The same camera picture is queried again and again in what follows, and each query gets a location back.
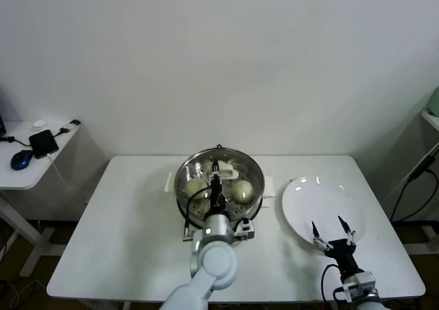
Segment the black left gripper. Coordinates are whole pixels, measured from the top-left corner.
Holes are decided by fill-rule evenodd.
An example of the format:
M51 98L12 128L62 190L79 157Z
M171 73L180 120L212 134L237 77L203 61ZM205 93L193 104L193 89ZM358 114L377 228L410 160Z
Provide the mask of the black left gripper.
M209 196L209 210L207 215L228 215L226 211L226 200L222 193L222 176L220 162L214 160L209 173L209 183L211 183L211 194Z

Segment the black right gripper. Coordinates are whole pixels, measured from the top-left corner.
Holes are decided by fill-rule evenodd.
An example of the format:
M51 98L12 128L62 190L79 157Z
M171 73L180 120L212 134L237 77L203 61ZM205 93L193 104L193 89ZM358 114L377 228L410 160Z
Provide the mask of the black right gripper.
M312 221L313 243L323 250L327 257L336 261L340 276L354 276L361 272L353 256L357 247L355 243L356 231L352 230L341 216L338 215L337 218L346 233L346 239L330 241L330 248L327 250L327 242L320 236L314 221Z

